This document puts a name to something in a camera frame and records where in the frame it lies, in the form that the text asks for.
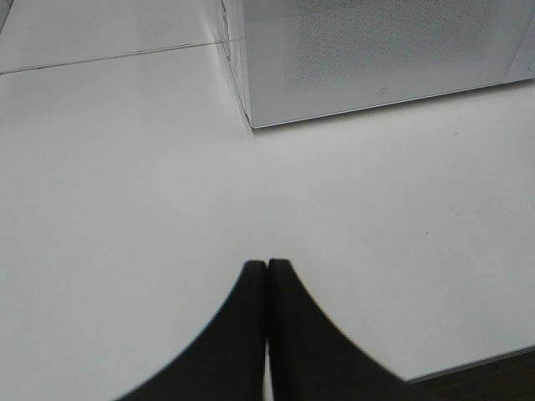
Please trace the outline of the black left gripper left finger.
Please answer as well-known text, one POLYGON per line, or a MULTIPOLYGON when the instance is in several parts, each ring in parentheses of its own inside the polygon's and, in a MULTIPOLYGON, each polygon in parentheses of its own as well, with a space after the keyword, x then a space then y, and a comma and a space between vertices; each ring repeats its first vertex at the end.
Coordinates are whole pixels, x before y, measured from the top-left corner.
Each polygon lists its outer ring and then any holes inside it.
POLYGON ((262 400, 267 266, 247 261, 225 302, 192 343, 122 400, 262 400))

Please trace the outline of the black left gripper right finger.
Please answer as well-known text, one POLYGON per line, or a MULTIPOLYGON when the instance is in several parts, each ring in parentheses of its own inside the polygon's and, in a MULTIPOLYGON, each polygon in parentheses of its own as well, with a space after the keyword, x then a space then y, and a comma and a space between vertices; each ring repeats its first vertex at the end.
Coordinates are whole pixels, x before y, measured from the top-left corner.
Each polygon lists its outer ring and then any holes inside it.
POLYGON ((290 261, 267 268, 268 349, 276 400, 408 400, 410 387, 351 343, 290 261))

